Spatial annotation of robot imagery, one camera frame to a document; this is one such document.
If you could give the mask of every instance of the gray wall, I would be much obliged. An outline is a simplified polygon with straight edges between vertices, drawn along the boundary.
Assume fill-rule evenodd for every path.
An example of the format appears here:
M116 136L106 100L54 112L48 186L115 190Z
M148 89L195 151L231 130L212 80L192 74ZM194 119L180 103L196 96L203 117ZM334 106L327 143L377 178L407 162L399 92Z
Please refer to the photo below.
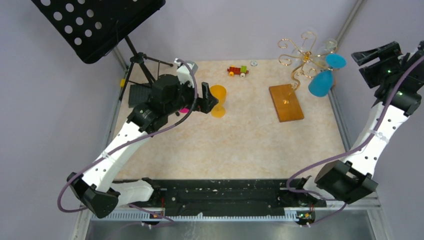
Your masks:
M301 43L313 27L335 38L355 0L168 0L129 36L136 49L161 60L276 59L282 38ZM130 51L118 46L125 60Z
M58 193L106 144L123 73L84 64L29 0L1 1L0 23L0 239L67 240Z
M392 41L400 43L404 53L424 40L424 1L369 0L347 32L339 54L348 65L335 73L336 96L353 143L362 131L375 89L369 89L350 54L373 49ZM423 205L424 106L404 123L390 140L378 161L374 179L383 210L395 239L422 239L419 212Z

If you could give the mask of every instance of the black tripod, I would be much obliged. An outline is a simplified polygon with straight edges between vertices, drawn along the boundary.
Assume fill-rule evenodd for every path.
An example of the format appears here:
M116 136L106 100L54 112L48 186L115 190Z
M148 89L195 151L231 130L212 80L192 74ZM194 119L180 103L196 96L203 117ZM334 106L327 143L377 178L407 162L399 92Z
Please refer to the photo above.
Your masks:
M149 57L143 52L137 52L136 48L134 47L130 38L128 36L125 36L124 39L125 39L126 44L128 45L129 49L131 50L131 52L134 56L129 59L131 64L129 65L128 73L126 74L126 78L125 78L125 83L123 84L122 90L121 90L120 95L119 95L119 100L120 101L122 100L122 98L124 96L125 89L127 88L128 82L139 85L138 90L134 90L134 91L132 91L132 89L129 90L129 95L130 95L129 98L130 99L134 99L134 98L140 99L140 98L143 98L143 97L146 98L147 95L149 94L149 91L150 91L150 88L151 88L153 82L156 81L156 80L153 77L152 73L149 71L149 69L146 67L145 59L157 62L157 76L158 77L159 77L159 68L160 68L161 64L165 64L165 65L168 65L170 67L173 67L174 65L172 63L168 63L168 62L165 62L165 61L161 61L161 60ZM130 81L130 76L131 76L131 72L133 71L134 64L138 64L140 66L140 68L143 71L148 83L142 84L142 83ZM144 93L145 96L136 96L136 95L139 95L140 93L141 94Z

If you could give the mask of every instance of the black perforated panel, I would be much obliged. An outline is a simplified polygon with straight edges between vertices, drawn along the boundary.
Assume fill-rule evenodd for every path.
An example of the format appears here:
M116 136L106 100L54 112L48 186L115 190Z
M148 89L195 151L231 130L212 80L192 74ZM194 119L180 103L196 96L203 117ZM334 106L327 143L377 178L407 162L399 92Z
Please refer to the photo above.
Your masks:
M32 0L86 64L97 62L165 0Z

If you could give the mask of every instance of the table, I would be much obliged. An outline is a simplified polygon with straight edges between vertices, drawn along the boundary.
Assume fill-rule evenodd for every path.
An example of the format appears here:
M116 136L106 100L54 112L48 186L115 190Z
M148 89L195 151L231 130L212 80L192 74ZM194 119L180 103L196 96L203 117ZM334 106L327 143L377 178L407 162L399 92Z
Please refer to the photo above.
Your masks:
M269 87L291 83L292 68L278 60L257 60L257 66L251 66L250 60L196 63L199 89L201 82L226 88L225 116L214 118L194 112L183 124L142 145L116 179L284 179L344 152L329 98L311 95L308 78L301 78L296 91L304 119L279 122ZM245 65L249 73L245 78L230 77L227 68L231 65ZM157 63L146 62L146 66L157 75ZM160 67L160 74L176 75L175 66ZM130 80L147 82L137 66ZM132 111L128 94L129 89L120 106L114 136ZM181 117L171 115L168 125ZM320 169L312 169L305 176L315 176Z

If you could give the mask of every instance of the pink object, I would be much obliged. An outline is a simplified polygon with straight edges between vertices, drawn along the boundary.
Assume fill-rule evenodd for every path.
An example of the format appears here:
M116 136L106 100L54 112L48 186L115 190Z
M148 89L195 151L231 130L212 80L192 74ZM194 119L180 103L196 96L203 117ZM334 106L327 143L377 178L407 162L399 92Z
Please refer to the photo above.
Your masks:
M186 114L186 113L189 112L189 109L188 108L183 108L179 112L182 113L182 114Z

